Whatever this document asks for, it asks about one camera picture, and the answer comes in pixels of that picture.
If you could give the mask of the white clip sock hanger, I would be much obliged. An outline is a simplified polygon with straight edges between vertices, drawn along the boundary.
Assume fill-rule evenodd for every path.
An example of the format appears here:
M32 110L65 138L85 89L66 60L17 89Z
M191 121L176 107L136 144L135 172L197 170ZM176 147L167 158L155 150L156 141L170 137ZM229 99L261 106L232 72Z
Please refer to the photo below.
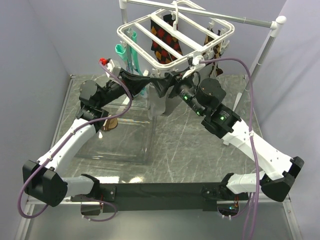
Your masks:
M131 48L137 51L138 58L142 57L155 69L169 71L183 63L192 61L194 55L203 55L221 42L228 43L229 37L235 32L234 25L223 19L210 18L210 23L214 22L213 33L207 27L187 17L183 8L186 8L187 12L193 15L204 16L206 14L204 8L190 0L174 0L170 4L151 0L135 0L134 4L155 7L157 10L132 21L127 19L128 3L127 0L119 1L123 25L119 26L116 32L121 38L120 44L126 44L126 53L132 72L135 70ZM173 26L163 20L163 16L167 14L172 14L175 18ZM209 35L213 40L207 44L197 43L179 31L179 21L188 24L205 36ZM137 33L137 43L131 40L128 33L129 28Z

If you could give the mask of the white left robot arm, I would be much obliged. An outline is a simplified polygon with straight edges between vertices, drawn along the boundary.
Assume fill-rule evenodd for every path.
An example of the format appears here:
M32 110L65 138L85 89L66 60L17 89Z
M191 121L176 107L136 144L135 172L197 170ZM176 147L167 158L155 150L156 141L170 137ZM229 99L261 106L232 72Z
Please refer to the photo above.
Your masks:
M136 75L121 69L118 74L106 72L109 80L104 86L95 80L86 80L79 87L80 107L68 131L37 161L28 160L22 167L25 193L47 206L56 207L66 197L83 195L88 201L100 197L100 181L91 175L63 178L64 170L81 147L89 141L107 120L124 115L131 107L134 97L154 78ZM110 115L104 106L126 96L127 107L115 115Z

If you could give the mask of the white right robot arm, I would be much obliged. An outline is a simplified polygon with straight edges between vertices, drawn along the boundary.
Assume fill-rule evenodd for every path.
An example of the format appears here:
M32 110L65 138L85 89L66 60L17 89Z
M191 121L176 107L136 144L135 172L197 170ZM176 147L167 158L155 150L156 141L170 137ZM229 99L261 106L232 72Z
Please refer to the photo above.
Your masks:
M193 77L168 73L153 83L158 97L180 97L198 116L204 128L224 142L233 145L255 162L256 173L227 174L219 193L230 200L242 193L262 192L276 202L283 202L291 190L304 161L290 157L270 145L222 101L226 91L214 78L194 84Z

